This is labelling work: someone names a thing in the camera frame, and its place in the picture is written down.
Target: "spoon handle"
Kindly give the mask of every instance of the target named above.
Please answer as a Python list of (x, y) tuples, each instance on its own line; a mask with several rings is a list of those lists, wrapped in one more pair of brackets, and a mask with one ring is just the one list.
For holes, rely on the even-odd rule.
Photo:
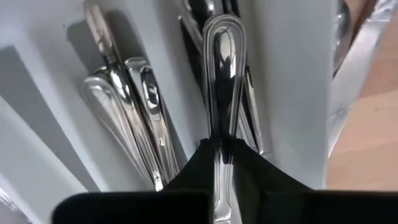
[(149, 65), (141, 68), (142, 90), (144, 92), (144, 101), (147, 105), (149, 120), (154, 132), (157, 143), (157, 155), (165, 171), (166, 181), (170, 182), (178, 173), (177, 160), (175, 159), (172, 140), (170, 137), (168, 125), (165, 120), (166, 110), (159, 87)]
[(215, 222), (232, 214), (232, 154), (222, 145), (236, 137), (246, 63), (243, 25), (232, 15), (214, 16), (203, 28), (204, 96), (215, 153)]

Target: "cutlery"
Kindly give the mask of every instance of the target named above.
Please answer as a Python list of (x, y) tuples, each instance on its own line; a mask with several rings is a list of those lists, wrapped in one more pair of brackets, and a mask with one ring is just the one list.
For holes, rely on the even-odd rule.
[(109, 71), (112, 86), (120, 99), (134, 140), (137, 142), (138, 152), (136, 153), (145, 161), (146, 170), (150, 173), (155, 189), (161, 190), (167, 182), (154, 150), (154, 138), (150, 135), (145, 107), (132, 80), (128, 77), (127, 68), (120, 58), (114, 37), (99, 5), (86, 1), (84, 8), (87, 24)]
[(146, 170), (145, 161), (139, 152), (129, 121), (112, 86), (106, 67), (97, 69), (94, 75), (84, 80), (81, 86), (81, 97), (117, 140), (146, 184), (152, 187), (150, 172)]
[(215, 153), (215, 223), (231, 221), (232, 154), (222, 142), (236, 137), (246, 63), (243, 25), (232, 15), (213, 16), (203, 28), (203, 93)]
[(338, 13), (335, 17), (335, 51), (334, 70), (335, 72), (340, 67), (351, 43), (351, 36), (353, 33), (353, 26), (351, 24), (351, 12), (347, 3), (344, 0), (338, 1)]
[(132, 80), (137, 80), (137, 77), (141, 78), (141, 97), (146, 103), (150, 126), (157, 146), (157, 155), (164, 170), (165, 179), (170, 182), (179, 173), (179, 168), (165, 118), (167, 110), (154, 73), (146, 59), (142, 57), (129, 58), (124, 63)]
[(223, 5), (225, 13), (241, 17), (239, 14), (239, 7), (237, 0), (223, 0)]
[[(180, 11), (182, 21), (185, 27), (188, 30), (188, 33), (193, 40), (199, 54), (202, 54), (202, 36), (199, 24), (204, 24), (204, 21), (208, 19), (212, 15), (222, 14), (223, 10), (223, 2), (222, 0), (212, 0), (212, 1), (197, 1), (201, 2), (198, 4), (203, 7), (193, 8), (190, 5), (188, 0), (176, 0), (176, 5)], [(228, 1), (224, 2), (225, 5), (231, 6), (232, 8), (237, 9), (236, 2), (228, 3)], [(193, 11), (201, 12), (199, 15), (206, 15), (202, 17), (195, 18), (193, 16)], [(246, 76), (250, 76), (249, 70), (247, 71)], [(264, 148), (262, 144), (261, 130), (259, 127), (259, 119), (257, 115), (257, 106), (254, 98), (254, 89), (251, 85), (251, 81), (249, 77), (245, 77), (244, 84), (244, 93), (243, 93), (243, 101), (244, 103), (240, 105), (239, 109), (239, 119), (238, 119), (238, 138), (245, 140), (246, 144), (249, 147), (256, 150), (259, 154), (264, 153)], [(250, 114), (251, 122), (249, 122), (247, 114)]]

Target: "wooden surface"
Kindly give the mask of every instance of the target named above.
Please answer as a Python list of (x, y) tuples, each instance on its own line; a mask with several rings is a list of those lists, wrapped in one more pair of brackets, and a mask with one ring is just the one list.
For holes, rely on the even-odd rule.
[(328, 162), (330, 189), (398, 190), (397, 36), (398, 14)]

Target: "white divider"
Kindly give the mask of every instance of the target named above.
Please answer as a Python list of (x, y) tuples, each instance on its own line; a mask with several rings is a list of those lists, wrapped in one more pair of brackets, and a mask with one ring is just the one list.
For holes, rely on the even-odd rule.
[(34, 223), (84, 186), (0, 97), (0, 188)]
[(135, 31), (155, 73), (188, 158), (208, 138), (205, 105), (191, 71), (173, 1), (126, 1)]
[(239, 6), (261, 131), (271, 134), (275, 164), (304, 184), (322, 188), (336, 1), (243, 0)]

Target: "black object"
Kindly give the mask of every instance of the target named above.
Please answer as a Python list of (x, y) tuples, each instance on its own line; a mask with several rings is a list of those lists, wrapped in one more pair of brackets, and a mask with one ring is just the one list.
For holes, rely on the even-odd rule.
[(212, 223), (212, 204), (201, 191), (81, 194), (62, 202), (52, 223)]
[[(398, 223), (398, 194), (312, 190), (263, 159), (243, 140), (234, 156), (243, 224)], [(82, 194), (62, 202), (53, 223), (213, 223), (214, 149), (208, 139), (161, 192)]]

